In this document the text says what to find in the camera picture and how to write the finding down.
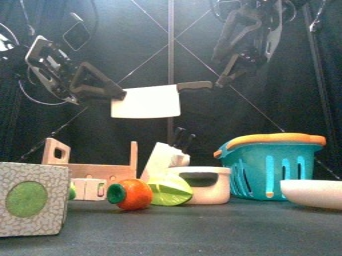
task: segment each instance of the green circle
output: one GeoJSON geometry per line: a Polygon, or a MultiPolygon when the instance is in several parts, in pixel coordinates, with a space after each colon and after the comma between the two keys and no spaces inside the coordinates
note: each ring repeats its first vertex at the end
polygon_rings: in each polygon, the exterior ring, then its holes
{"type": "Polygon", "coordinates": [[[107,199],[111,204],[118,204],[126,199],[126,190],[122,184],[112,184],[107,189],[107,199]]]}
{"type": "Polygon", "coordinates": [[[39,214],[48,200],[48,192],[44,186],[35,181],[19,183],[5,198],[8,212],[20,218],[28,218],[39,214]]]}

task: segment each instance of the toy kitchen item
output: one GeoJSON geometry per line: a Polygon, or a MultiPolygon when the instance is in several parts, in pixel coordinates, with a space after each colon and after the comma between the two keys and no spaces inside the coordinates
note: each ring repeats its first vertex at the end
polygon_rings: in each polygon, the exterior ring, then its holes
{"type": "Polygon", "coordinates": [[[127,211],[147,208],[152,201],[152,190],[140,179],[127,179],[112,184],[107,190],[107,199],[111,204],[127,211]]]}
{"type": "Polygon", "coordinates": [[[67,167],[0,163],[0,237],[59,234],[70,180],[67,167]]]}
{"type": "Polygon", "coordinates": [[[231,168],[231,193],[246,199],[286,200],[281,180],[313,179],[314,153],[326,139],[303,133],[237,137],[214,153],[231,168]]]}
{"type": "Polygon", "coordinates": [[[230,200],[230,169],[211,166],[171,167],[167,172],[178,175],[193,189],[187,204],[225,204],[230,200]]]}
{"type": "Polygon", "coordinates": [[[155,144],[142,173],[142,180],[148,182],[150,178],[163,178],[167,175],[167,168],[190,164],[187,148],[195,137],[195,134],[189,134],[185,128],[176,127],[170,144],[162,142],[155,144]]]}
{"type": "Polygon", "coordinates": [[[159,85],[123,89],[124,99],[112,99],[111,117],[162,118],[181,115],[179,92],[193,89],[211,89],[210,81],[159,85]]]}
{"type": "Polygon", "coordinates": [[[106,179],[75,178],[71,182],[76,194],[74,200],[102,201],[106,199],[106,179]]]}
{"type": "Polygon", "coordinates": [[[176,206],[186,203],[194,195],[193,188],[179,175],[167,173],[148,180],[152,189],[152,205],[176,206]]]}
{"type": "Polygon", "coordinates": [[[168,167],[187,166],[189,163],[189,154],[185,154],[182,150],[168,144],[156,142],[140,178],[148,182],[152,177],[163,177],[167,174],[168,167]]]}
{"type": "Polygon", "coordinates": [[[128,165],[79,164],[70,163],[71,148],[54,138],[47,138],[42,164],[66,166],[71,170],[75,179],[106,180],[104,195],[107,187],[120,180],[136,178],[138,166],[138,143],[131,142],[131,159],[128,165]]]}
{"type": "Polygon", "coordinates": [[[342,210],[342,182],[331,180],[282,180],[282,193],[293,203],[342,210]]]}

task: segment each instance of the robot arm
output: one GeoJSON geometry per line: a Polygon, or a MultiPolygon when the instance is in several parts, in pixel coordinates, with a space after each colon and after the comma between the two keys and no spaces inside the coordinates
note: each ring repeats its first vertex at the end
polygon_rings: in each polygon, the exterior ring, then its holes
{"type": "Polygon", "coordinates": [[[88,62],[78,66],[43,36],[38,36],[26,61],[42,84],[60,100],[82,104],[90,100],[124,99],[122,87],[88,62]]]}
{"type": "Polygon", "coordinates": [[[239,2],[241,7],[222,19],[223,30],[214,48],[213,61],[221,63],[229,59],[217,81],[219,87],[270,61],[281,41],[282,24],[294,18],[297,8],[290,0],[239,2]]]}

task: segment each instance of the white container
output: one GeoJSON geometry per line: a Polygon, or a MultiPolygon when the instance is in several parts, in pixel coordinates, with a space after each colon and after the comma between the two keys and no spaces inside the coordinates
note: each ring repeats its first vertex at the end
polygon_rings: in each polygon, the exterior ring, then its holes
{"type": "Polygon", "coordinates": [[[282,180],[282,193],[293,203],[342,210],[342,182],[333,180],[282,180]]]}
{"type": "Polygon", "coordinates": [[[230,169],[211,166],[171,167],[190,184],[194,196],[187,204],[225,204],[230,200],[230,169]]]}

